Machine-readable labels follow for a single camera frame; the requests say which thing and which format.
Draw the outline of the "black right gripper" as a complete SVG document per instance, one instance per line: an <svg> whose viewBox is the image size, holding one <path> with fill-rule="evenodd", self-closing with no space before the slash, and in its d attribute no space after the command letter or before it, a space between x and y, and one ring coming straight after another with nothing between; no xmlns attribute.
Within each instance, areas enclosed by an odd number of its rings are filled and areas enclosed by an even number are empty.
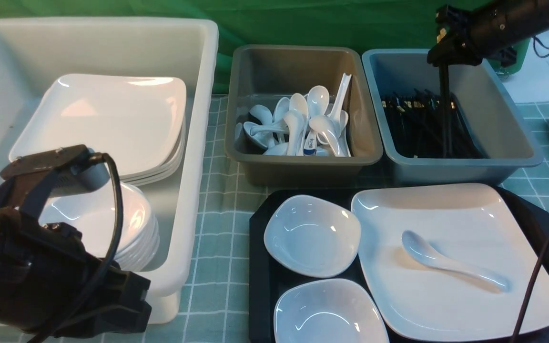
<svg viewBox="0 0 549 343"><path fill-rule="evenodd" d="M449 4L436 10L437 43L427 54L435 67L449 65L477 66L482 59L499 61L503 67L516 63L517 41L511 27L516 4L486 4L464 10Z"/></svg>

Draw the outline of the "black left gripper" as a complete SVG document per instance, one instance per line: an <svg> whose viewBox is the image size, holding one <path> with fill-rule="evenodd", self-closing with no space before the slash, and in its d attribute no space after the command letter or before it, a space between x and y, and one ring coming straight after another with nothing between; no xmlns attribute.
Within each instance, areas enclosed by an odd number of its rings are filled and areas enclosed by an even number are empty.
<svg viewBox="0 0 549 343"><path fill-rule="evenodd" d="M101 264L69 224L42 226L11 208L0 209L0 324L36 334L68 306L75 310L56 335L141 333L151 306L150 280L111 263L87 300L78 297Z"/></svg>

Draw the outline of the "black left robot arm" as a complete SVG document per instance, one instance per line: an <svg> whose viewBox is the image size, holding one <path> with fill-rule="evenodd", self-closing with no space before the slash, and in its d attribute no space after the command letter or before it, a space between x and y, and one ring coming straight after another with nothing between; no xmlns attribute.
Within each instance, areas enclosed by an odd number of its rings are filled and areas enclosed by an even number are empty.
<svg viewBox="0 0 549 343"><path fill-rule="evenodd" d="M101 259L89 254L82 233L67 223L44 226L16 209L0 208L0 324L39 330L74 305ZM150 280L111 263L104 278L55 337L87 339L102 333L142 333L152 308Z"/></svg>

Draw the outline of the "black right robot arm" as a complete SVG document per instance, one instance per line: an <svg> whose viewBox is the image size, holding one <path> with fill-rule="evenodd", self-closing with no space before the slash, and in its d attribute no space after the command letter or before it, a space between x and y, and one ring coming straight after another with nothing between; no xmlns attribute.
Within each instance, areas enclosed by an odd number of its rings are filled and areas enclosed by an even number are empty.
<svg viewBox="0 0 549 343"><path fill-rule="evenodd" d="M508 67L517 61L513 45L549 30L549 0L493 0L473 10L445 5L436 24L429 64L477 66L487 59Z"/></svg>

